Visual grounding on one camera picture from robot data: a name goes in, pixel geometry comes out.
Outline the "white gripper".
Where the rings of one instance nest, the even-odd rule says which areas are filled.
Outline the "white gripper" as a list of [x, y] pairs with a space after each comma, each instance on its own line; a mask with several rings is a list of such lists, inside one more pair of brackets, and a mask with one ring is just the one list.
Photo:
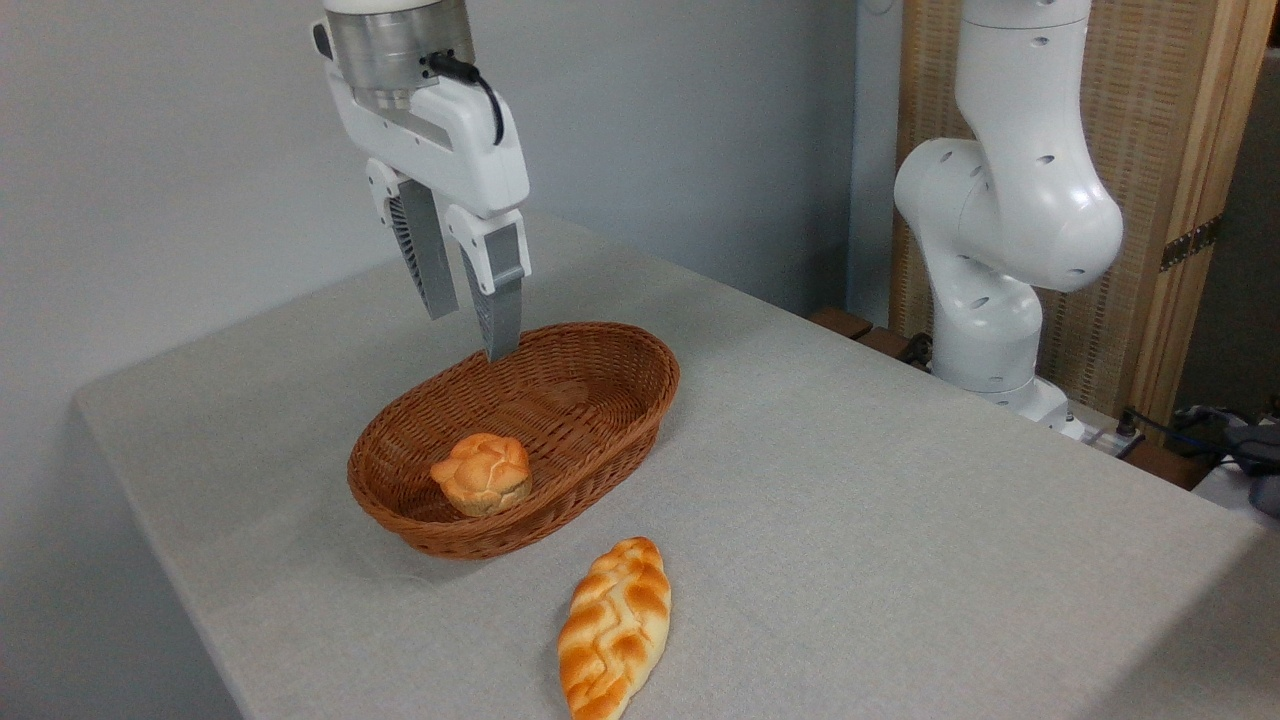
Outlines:
[[374, 111], [334, 61], [325, 72], [343, 127], [371, 158], [375, 208], [428, 314], [440, 319], [460, 307], [434, 190], [458, 204], [444, 224], [462, 250], [486, 359], [507, 357], [518, 347], [531, 263], [522, 214], [512, 210], [529, 197], [529, 174], [506, 100], [443, 78], [417, 88], [406, 110]]

